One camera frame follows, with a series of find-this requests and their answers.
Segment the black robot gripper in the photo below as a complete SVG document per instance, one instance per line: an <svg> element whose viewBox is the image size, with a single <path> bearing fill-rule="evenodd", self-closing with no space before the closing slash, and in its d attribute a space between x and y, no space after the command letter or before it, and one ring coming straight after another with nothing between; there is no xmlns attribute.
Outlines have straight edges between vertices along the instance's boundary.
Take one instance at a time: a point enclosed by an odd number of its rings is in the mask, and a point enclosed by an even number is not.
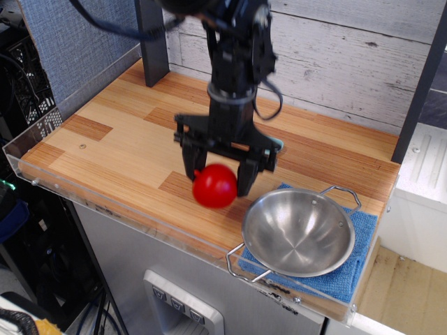
<svg viewBox="0 0 447 335"><path fill-rule="evenodd" d="M191 181L195 171L206 164L212 152L240 162L237 169L237 196L249 194L258 172L274 171L277 154L264 155L273 146L254 125L252 102L227 104L211 100L207 115L177 114L175 141L182 147L185 174Z"/></svg>

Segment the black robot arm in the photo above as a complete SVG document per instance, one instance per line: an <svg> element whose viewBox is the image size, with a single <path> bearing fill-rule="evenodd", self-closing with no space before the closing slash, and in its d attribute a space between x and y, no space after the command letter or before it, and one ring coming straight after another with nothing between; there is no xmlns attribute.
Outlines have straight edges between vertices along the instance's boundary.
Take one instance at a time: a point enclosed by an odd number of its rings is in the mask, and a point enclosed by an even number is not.
<svg viewBox="0 0 447 335"><path fill-rule="evenodd" d="M182 147L186 175L195 179L210 152L239 161L237 194L244 197L259 172L275 169L280 150L254 125L258 86L267 82L277 59L270 38L270 5L267 1L160 1L159 5L176 17L194 16L203 23L212 65L208 115L175 116L175 140Z"/></svg>

